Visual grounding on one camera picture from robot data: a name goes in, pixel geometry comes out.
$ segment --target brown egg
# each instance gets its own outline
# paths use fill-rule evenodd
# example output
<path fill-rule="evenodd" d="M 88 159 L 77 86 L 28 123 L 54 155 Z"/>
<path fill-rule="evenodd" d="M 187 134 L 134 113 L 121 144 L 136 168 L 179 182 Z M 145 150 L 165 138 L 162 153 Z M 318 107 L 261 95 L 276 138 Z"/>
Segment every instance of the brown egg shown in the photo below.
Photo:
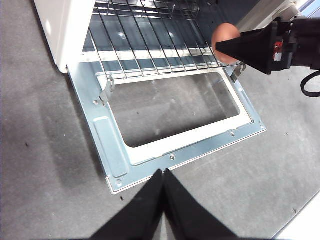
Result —
<path fill-rule="evenodd" d="M 234 59 L 233 57 L 223 54 L 220 51 L 217 51 L 216 43 L 231 40 L 231 39 L 236 39 L 239 37 L 240 37 L 239 30 L 230 23 L 223 23 L 219 25 L 215 29 L 214 33 L 212 34 L 211 43 L 212 43 L 213 52 L 215 56 L 224 64 L 233 64 L 237 60 Z"/>

